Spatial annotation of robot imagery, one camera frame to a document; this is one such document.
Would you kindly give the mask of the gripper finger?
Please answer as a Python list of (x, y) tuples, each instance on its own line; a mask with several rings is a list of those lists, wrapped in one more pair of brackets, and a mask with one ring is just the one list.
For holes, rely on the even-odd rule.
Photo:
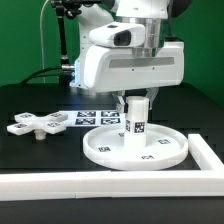
[(116, 91), (112, 94), (115, 103), (116, 103), (116, 110), (119, 113), (125, 112), (125, 92), (124, 91)]
[(158, 95), (158, 92), (159, 92), (158, 87), (149, 88), (147, 90), (146, 97), (149, 99), (149, 109), (152, 109), (153, 102), (154, 102), (156, 96)]

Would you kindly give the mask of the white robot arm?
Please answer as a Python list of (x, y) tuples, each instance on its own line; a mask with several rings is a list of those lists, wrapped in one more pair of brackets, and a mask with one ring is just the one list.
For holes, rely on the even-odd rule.
[(80, 54), (73, 87), (86, 94), (111, 92), (123, 113), (127, 90), (147, 90), (153, 101), (162, 86), (184, 76), (184, 43), (161, 26), (182, 14), (193, 0), (80, 0)]

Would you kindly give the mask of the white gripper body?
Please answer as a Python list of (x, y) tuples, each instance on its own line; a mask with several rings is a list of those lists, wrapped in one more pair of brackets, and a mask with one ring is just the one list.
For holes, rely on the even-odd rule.
[(178, 85), (184, 76), (184, 43), (165, 42), (154, 57), (135, 58), (132, 48), (89, 48), (84, 84), (94, 92)]

